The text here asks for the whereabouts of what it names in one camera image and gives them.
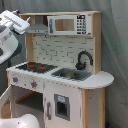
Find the floor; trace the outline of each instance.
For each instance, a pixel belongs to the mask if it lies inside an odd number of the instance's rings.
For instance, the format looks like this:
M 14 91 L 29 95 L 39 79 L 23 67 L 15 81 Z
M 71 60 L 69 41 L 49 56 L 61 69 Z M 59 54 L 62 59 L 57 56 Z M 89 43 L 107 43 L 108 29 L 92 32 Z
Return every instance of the floor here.
M 3 119 L 11 118 L 11 113 L 10 113 L 10 102 L 7 101 L 2 108 L 1 115 Z

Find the door handle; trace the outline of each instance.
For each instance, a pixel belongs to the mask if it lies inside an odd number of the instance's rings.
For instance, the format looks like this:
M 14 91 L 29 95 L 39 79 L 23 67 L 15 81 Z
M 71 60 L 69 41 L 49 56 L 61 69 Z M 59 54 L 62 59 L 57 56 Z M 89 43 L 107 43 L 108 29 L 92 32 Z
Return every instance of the door handle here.
M 48 120 L 51 120 L 50 107 L 51 107 L 51 104 L 50 104 L 50 102 L 48 102 L 47 103 L 47 117 L 48 117 Z
M 49 20 L 49 27 L 50 27 L 50 33 L 53 33 L 53 29 L 52 29 L 52 19 Z

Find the faucet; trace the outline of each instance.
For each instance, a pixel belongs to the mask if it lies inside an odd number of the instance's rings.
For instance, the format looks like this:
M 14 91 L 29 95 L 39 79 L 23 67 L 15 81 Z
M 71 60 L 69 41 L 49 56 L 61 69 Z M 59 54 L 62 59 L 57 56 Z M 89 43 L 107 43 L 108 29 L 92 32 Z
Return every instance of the faucet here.
M 82 56 L 83 54 L 86 54 L 86 55 L 88 56 L 88 58 L 90 59 L 90 65 L 93 65 L 92 56 L 91 56 L 88 52 L 82 51 L 82 52 L 80 52 L 79 55 L 78 55 L 78 63 L 76 64 L 77 70 L 83 70 L 83 69 L 85 69 L 85 67 L 86 67 L 86 62 L 85 62 L 84 64 L 82 64 L 82 63 L 80 62 L 80 58 L 81 58 L 81 56 Z

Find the toy microwave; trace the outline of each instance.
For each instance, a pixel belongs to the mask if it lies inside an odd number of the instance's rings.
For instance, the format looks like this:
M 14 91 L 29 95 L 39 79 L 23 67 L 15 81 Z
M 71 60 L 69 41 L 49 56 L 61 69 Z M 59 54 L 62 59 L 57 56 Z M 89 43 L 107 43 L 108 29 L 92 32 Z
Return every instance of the toy microwave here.
M 80 35 L 91 34 L 92 16 L 82 15 L 61 15 L 48 16 L 49 35 Z

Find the kitchen countertop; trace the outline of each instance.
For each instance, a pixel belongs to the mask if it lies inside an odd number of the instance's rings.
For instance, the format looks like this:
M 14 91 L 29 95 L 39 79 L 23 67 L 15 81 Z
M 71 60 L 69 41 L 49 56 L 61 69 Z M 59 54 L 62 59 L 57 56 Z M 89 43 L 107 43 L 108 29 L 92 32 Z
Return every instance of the kitchen countertop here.
M 65 68 L 65 67 L 57 67 L 45 74 L 38 74 L 38 73 L 33 73 L 33 72 L 28 72 L 28 71 L 24 71 L 24 70 L 19 70 L 16 69 L 16 67 L 23 65 L 25 63 L 13 66 L 11 68 L 8 68 L 7 71 L 14 71 L 16 73 L 24 73 L 24 74 L 28 74 L 28 75 L 32 75 L 35 77 L 40 77 L 42 79 L 45 80 L 49 80 L 49 81 L 56 81 L 56 82 L 60 82 L 62 84 L 66 84 L 66 85 L 70 85 L 73 87 L 79 87 L 79 88 L 83 88 L 83 89 L 96 89 L 96 88 L 103 88 L 106 86 L 109 86 L 113 83 L 114 81 L 114 77 L 107 72 L 104 71 L 100 71 L 98 74 L 96 75 L 91 75 L 90 77 L 88 77 L 87 79 L 83 80 L 83 81 L 75 81 L 75 80 L 68 80 L 68 79 L 64 79 L 64 78 L 58 78 L 58 77 L 54 77 L 51 74 L 61 68 Z

